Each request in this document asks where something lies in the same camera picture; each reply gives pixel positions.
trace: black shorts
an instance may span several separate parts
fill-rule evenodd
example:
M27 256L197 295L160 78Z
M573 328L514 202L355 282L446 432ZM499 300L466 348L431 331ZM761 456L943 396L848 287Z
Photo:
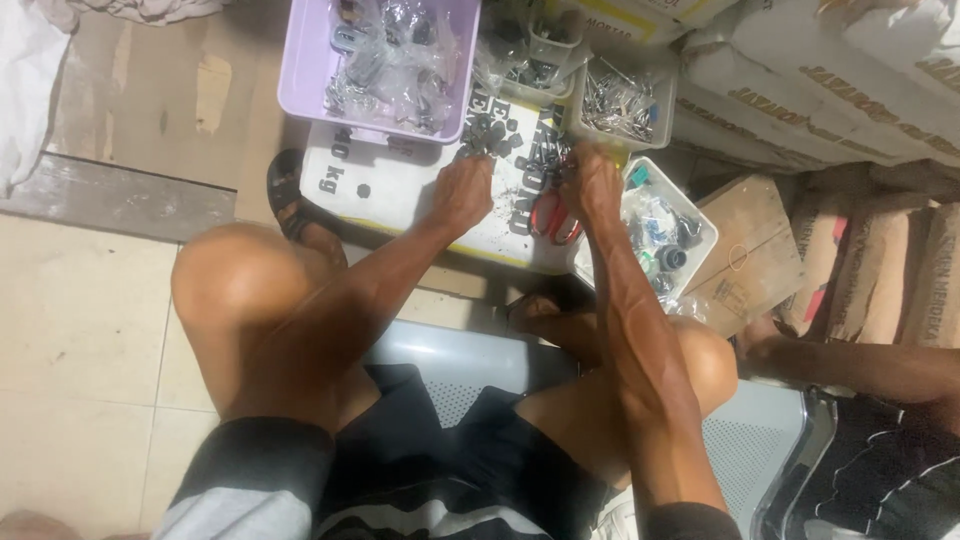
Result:
M521 396L488 386L444 430L413 365L368 366L382 397L337 434L321 512L375 493L455 478L493 495L556 540L588 538L615 492L514 412Z

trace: green tag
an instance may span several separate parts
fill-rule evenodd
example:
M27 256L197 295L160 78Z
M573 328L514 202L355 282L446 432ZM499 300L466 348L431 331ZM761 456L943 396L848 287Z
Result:
M647 171L647 166L641 165L634 171L634 174L630 175L630 185L627 186L627 190L629 191L635 187L640 187L648 178L650 178L650 173Z

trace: cardboard box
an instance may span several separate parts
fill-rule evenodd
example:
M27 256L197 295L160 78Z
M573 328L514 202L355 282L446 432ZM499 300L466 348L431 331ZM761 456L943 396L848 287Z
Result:
M847 197L807 192L791 220L797 251L804 262L804 285L777 306L778 318L798 337L806 335L814 319L829 313L828 289L840 272L840 242L847 229Z
M720 239L684 294L708 326L730 337L797 292L804 264L772 179L740 178L697 206Z
M854 213L830 307L828 339L899 341L920 269L931 204L923 196L890 195Z
M960 204L934 210L900 343L960 348Z

